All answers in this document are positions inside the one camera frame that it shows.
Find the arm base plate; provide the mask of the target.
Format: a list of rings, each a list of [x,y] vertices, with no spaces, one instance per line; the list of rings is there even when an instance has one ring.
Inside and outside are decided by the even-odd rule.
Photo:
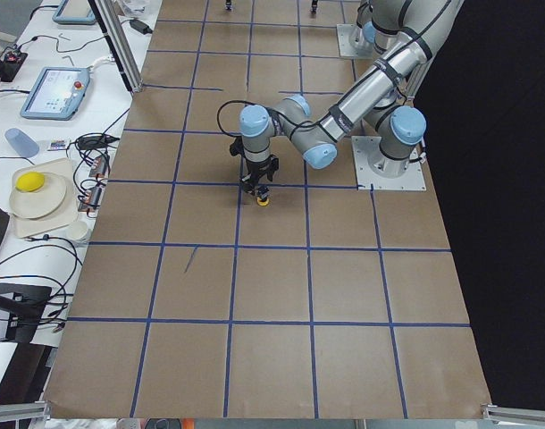
[[[380,137],[353,136],[356,186],[360,190],[426,191],[417,150],[404,160],[391,160],[381,152]]]
[[[338,24],[336,29],[340,57],[369,59],[373,56],[375,28],[371,22],[362,28],[356,24]]]

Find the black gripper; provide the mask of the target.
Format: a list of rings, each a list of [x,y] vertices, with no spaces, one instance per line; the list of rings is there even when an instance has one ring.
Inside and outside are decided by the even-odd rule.
[[[260,179],[265,176],[268,181],[273,181],[273,175],[279,170],[279,158],[269,155],[264,161],[254,162],[245,157],[247,175],[240,179],[242,190],[248,195],[255,194],[255,188]],[[259,184],[258,193],[267,193],[269,187],[266,184]]]

